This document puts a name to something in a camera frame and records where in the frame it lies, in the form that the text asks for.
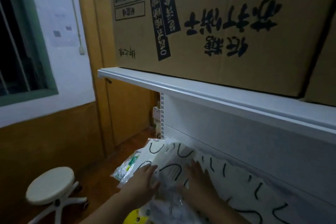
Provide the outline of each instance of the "paper notice on wall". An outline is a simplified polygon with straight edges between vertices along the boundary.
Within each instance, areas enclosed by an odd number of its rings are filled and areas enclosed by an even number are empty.
[[[42,23],[47,25],[47,36],[53,47],[79,46],[76,21],[73,13],[63,9],[44,10]]]

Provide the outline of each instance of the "cardboard box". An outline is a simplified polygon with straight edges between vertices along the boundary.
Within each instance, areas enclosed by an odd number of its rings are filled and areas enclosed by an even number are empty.
[[[307,102],[336,106],[336,14],[309,80]]]
[[[111,0],[120,67],[289,96],[332,0]]]

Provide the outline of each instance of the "green window frame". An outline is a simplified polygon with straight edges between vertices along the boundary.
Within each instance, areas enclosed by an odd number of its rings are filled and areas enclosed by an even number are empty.
[[[0,96],[0,107],[58,94],[34,0],[11,0],[27,55],[46,89]]]

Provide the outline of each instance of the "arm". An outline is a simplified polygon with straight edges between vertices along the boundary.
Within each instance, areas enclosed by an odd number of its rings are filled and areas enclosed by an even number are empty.
[[[151,187],[151,178],[158,166],[145,165],[138,169],[120,192],[114,194],[80,224],[122,224],[127,215],[145,205],[157,192],[160,184]]]
[[[217,194],[208,170],[202,171],[200,163],[191,160],[185,165],[189,179],[189,189],[180,186],[180,194],[189,205],[203,212],[214,224],[250,224],[232,209]]]

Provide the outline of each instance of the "window frame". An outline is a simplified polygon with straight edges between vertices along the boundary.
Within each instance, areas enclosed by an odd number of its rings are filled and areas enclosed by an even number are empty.
[[[0,107],[59,94],[56,81],[54,79],[53,72],[51,69],[47,47],[44,41],[40,20],[36,10],[35,0],[23,0],[23,3],[29,21],[29,25],[27,22],[22,23],[25,23],[26,26],[29,26],[31,31],[33,32],[35,38],[36,51],[39,60],[42,64],[47,89],[32,90],[22,93],[0,96]],[[13,1],[12,5],[14,10],[15,7],[18,6],[18,4],[15,4],[15,1]],[[20,15],[17,16],[17,13],[15,12],[15,16],[16,19],[19,20],[18,17],[20,17]]]

